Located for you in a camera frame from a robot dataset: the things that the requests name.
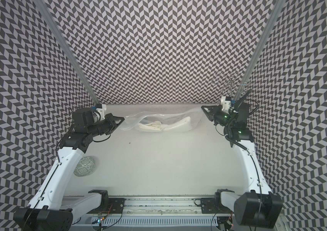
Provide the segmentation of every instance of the clear plastic bag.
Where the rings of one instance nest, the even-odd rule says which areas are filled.
[[[200,107],[175,114],[140,112],[126,116],[120,129],[127,131],[135,128],[142,132],[187,132],[197,126],[202,116],[203,111]]]

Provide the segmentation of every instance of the cable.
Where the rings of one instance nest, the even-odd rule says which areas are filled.
[[[256,221],[256,226],[254,231],[256,231],[257,229],[257,225],[258,225],[258,220],[259,220],[259,213],[261,212],[261,204],[262,204],[262,189],[261,189],[261,181],[259,180],[259,175],[258,175],[258,171],[257,171],[257,166],[256,163],[252,157],[251,154],[249,154],[249,156],[252,158],[253,164],[255,165],[256,168],[256,173],[257,173],[257,177],[258,177],[258,186],[259,186],[259,194],[260,194],[260,201],[259,201],[259,208],[258,208],[258,215],[257,215],[257,221]]]
[[[72,129],[74,129],[74,122],[71,122],[71,125],[70,125],[70,127],[69,127],[69,130],[68,130],[65,134],[69,133]],[[60,145],[61,140],[62,140],[62,138],[61,138],[61,139],[57,142],[57,144],[56,144],[56,155],[57,155],[57,158],[58,158],[58,162],[60,162],[60,156],[58,155],[58,150],[57,150],[57,148],[58,148],[58,146]]]
[[[200,199],[194,199],[194,204],[195,204],[196,206],[201,206],[201,204],[196,204],[196,200],[200,200]]]
[[[108,228],[114,226],[115,224],[117,224],[117,223],[121,220],[121,217],[120,217],[120,219],[119,219],[118,221],[116,221],[113,225],[110,225],[110,226],[108,226],[108,227],[106,227],[106,228],[104,228],[104,229],[102,229],[102,230],[106,230],[106,229],[108,229]]]
[[[43,192],[41,193],[41,196],[42,196],[42,195],[44,194],[44,192],[46,191],[46,188],[47,188],[47,186],[48,186],[48,184],[49,184],[49,182],[50,182],[50,179],[52,179],[52,176],[53,176],[53,174],[56,172],[58,166],[59,166],[59,165],[56,165],[55,170],[53,171],[52,175],[50,175],[49,181],[47,182],[46,187],[44,187]],[[40,200],[37,201],[37,203],[35,204],[34,208],[30,211],[29,215],[27,216],[27,218],[26,218],[26,220],[25,220],[25,223],[24,223],[24,225],[23,225],[23,227],[22,227],[22,230],[25,230],[26,222],[27,222],[27,220],[29,219],[29,217],[30,217],[30,215],[32,214],[32,212],[34,211],[34,209],[37,207],[39,201],[40,201]]]
[[[108,140],[110,137],[111,137],[111,134],[110,134],[110,136],[107,137],[107,139],[104,139],[104,140],[102,140],[102,141],[94,141],[94,142],[96,142],[96,143],[103,142],[103,141]]]
[[[76,221],[74,224],[77,224],[77,223],[79,223],[79,221],[81,220],[82,218],[80,217],[79,218],[79,220],[78,221]]]
[[[96,116],[98,115],[98,117],[99,117],[98,120],[97,120],[96,122],[101,121],[102,116],[101,116],[101,113],[99,113],[99,111],[97,111],[97,110],[93,110],[92,113],[95,114]]]
[[[217,125],[215,126],[215,128],[216,128],[216,132],[217,132],[218,134],[220,134],[221,136],[224,136],[223,134],[221,134],[220,132],[217,131]]]
[[[215,218],[216,214],[217,214],[217,212],[215,213],[215,215],[213,215],[213,217],[212,217],[212,219],[211,219],[211,231],[212,231],[212,221],[213,221],[213,219]]]
[[[234,143],[235,145],[239,146],[240,148],[244,149],[245,151],[248,152],[249,156],[251,157],[252,161],[253,161],[253,164],[255,166],[255,169],[256,169],[256,173],[257,173],[257,177],[258,177],[258,186],[259,186],[259,194],[260,194],[260,203],[259,203],[259,208],[258,208],[258,215],[257,215],[257,221],[256,221],[256,225],[255,225],[255,229],[254,231],[256,231],[257,229],[257,226],[258,226],[258,220],[259,220],[259,213],[261,212],[261,204],[262,204],[262,189],[261,189],[261,181],[260,181],[260,178],[259,178],[259,174],[258,174],[258,170],[257,170],[257,165],[256,165],[256,162],[254,161],[252,155],[250,154],[250,152],[248,151],[248,149],[243,146],[242,144],[238,143],[237,141],[235,140],[232,140],[228,137],[228,134],[225,135],[225,138],[226,140]]]

